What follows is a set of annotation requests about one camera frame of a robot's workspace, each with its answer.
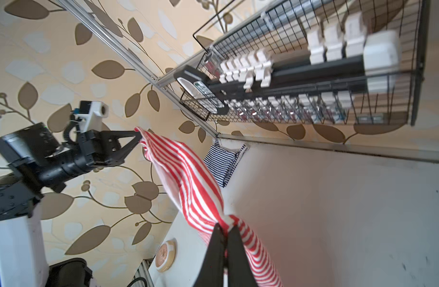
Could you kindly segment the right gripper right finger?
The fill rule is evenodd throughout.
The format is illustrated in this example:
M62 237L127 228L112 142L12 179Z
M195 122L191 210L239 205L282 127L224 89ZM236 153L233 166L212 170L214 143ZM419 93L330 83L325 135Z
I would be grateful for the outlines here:
M238 226L234 226L227 236L227 272L229 287L258 287Z

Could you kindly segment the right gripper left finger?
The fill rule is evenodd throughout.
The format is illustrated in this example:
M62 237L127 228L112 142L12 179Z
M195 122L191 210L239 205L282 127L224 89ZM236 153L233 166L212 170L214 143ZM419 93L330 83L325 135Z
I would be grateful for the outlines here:
M227 238L216 224L194 287L223 287Z

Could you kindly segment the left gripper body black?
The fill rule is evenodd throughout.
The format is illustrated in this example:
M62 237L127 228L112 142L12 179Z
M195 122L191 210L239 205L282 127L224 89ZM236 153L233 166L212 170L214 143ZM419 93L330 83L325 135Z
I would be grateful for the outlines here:
M77 135L77 146L74 162L80 169L113 167L121 163L117 132L89 130L80 133Z

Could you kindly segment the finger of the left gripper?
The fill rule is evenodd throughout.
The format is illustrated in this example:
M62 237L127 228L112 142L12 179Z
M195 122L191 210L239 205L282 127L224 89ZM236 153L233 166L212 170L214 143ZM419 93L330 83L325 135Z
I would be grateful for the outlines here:
M125 162L126 157L140 143L142 135L136 131L113 131L111 132L112 166L119 166Z

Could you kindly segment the red white striped tank top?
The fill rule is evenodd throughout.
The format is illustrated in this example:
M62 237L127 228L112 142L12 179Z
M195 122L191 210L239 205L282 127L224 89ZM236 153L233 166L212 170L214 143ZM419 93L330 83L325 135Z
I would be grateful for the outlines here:
M249 265L258 287L280 287L280 279L269 253L260 238L242 219L224 213L220 187L203 160L186 144L148 132L140 132L145 157L152 162L163 187L188 225L209 244L216 224L227 238L238 226Z

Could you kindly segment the blue white striped tank top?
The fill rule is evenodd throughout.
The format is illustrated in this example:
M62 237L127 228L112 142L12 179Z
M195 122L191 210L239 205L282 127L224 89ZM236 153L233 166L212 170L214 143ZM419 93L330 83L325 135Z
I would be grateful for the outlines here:
M220 140L215 139L203 161L221 188L227 186L248 149L245 144L240 149L224 148Z

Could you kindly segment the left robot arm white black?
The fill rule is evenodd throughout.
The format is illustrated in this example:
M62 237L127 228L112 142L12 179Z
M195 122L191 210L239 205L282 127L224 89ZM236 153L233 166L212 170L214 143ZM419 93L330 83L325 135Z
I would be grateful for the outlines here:
M89 130L62 146L44 123L0 137L0 155L10 169L0 177L0 287L96 286L84 259L48 265L41 191L61 194L71 179L123 164L141 139L136 131Z

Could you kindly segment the black white tool rack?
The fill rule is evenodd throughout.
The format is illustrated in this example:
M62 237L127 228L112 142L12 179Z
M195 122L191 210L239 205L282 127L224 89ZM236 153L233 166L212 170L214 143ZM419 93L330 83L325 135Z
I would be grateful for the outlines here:
M305 49L273 52L267 48L217 63L215 78L191 66L176 72L176 82L211 114L224 115L238 101L296 97L297 88L325 81L359 78L355 88L383 93L395 83L401 62L399 34L372 33L362 13L343 22L311 26Z

